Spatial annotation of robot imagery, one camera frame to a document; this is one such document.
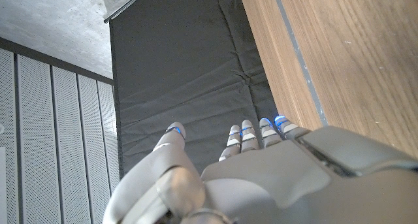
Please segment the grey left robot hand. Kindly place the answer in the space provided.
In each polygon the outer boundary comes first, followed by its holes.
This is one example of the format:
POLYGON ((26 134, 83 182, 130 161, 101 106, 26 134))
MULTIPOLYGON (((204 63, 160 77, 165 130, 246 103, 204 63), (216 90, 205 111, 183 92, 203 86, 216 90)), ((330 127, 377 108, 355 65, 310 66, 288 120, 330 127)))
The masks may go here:
POLYGON ((416 223, 417 160, 338 127, 277 116, 231 127, 202 173, 171 124, 120 181, 104 223, 416 223))

